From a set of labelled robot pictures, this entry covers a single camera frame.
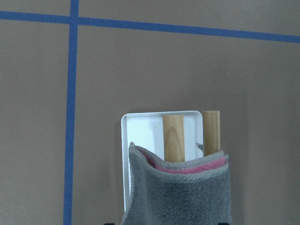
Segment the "wooden stick outer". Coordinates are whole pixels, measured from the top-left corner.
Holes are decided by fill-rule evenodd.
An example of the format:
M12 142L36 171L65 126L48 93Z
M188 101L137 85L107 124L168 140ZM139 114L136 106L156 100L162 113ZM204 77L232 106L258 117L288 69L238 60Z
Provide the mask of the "wooden stick outer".
M221 150L220 111L203 111L203 149L208 156Z

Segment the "wooden stick near tray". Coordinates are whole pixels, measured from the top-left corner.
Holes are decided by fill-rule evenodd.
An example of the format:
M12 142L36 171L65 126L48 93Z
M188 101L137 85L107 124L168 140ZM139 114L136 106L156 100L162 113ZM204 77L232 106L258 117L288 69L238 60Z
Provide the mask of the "wooden stick near tray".
M185 161L184 118L182 114L163 116L163 135L165 161Z

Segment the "white rectangular tray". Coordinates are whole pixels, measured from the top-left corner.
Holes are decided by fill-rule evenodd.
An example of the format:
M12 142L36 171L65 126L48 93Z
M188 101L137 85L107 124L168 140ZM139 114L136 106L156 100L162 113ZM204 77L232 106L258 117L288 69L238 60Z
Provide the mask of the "white rectangular tray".
M128 207L131 172L128 148L131 142L164 159L163 117L183 116L185 160L203 157L198 145L203 144L203 117L199 111L127 113L121 119L122 173L124 209Z

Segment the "grey microfibre cloth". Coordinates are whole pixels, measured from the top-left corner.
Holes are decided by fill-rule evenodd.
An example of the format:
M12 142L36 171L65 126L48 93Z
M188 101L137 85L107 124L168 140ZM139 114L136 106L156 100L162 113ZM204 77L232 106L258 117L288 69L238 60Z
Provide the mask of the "grey microfibre cloth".
M170 163L130 144L131 192L124 225L230 225L228 156Z

